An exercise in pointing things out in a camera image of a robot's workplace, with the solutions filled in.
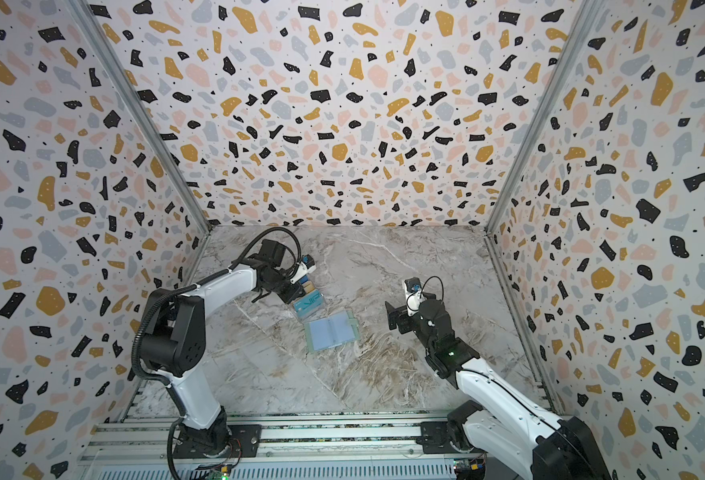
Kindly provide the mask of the teal VIP credit card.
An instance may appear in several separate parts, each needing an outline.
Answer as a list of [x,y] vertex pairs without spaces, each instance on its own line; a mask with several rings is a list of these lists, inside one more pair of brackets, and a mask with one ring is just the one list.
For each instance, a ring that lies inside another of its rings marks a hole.
[[324,306],[324,296],[318,290],[314,290],[292,302],[294,313],[298,319],[305,320]]

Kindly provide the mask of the green card holder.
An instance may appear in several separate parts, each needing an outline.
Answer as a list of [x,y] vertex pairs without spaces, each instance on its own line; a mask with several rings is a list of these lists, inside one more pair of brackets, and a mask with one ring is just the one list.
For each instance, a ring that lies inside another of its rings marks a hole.
[[359,322],[348,310],[306,322],[304,332],[310,352],[336,348],[360,339]]

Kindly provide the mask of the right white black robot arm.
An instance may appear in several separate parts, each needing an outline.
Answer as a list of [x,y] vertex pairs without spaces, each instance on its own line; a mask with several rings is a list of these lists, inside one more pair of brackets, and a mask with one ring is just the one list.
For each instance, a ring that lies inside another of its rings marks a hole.
[[452,448],[484,451],[521,479],[611,477],[587,424],[546,410],[504,380],[456,336],[444,302],[430,294],[385,306],[389,328],[413,332],[426,349],[428,366],[469,398],[447,417]]

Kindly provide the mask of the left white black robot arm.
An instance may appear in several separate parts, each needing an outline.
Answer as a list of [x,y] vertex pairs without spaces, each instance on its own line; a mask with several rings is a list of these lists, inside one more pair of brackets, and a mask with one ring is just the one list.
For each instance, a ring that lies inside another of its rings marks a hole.
[[228,266],[198,283],[176,290],[160,288],[148,298],[132,342],[132,371],[138,378],[162,384],[178,408],[174,430],[182,438],[220,451],[230,440],[226,410],[214,398],[198,368],[206,353],[206,320],[242,294],[270,294],[286,304],[306,295],[302,280],[316,261],[260,235]]

